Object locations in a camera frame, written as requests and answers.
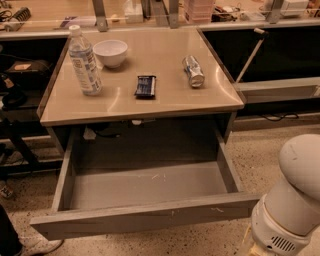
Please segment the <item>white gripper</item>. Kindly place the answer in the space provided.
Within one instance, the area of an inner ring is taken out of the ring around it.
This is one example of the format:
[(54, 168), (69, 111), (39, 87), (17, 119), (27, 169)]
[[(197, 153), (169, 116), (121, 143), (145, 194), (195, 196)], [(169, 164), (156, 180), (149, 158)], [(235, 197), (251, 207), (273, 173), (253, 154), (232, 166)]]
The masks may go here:
[(311, 241), (311, 235), (297, 235), (287, 231), (268, 213), (263, 195), (253, 208), (237, 256), (296, 256)]

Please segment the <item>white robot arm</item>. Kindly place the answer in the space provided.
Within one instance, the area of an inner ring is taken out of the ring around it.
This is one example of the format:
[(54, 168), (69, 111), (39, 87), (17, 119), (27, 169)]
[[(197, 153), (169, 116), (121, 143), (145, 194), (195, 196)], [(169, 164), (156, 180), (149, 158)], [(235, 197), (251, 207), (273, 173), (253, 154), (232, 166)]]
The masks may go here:
[(280, 180), (254, 206), (237, 256), (296, 256), (320, 225), (320, 135), (289, 139)]

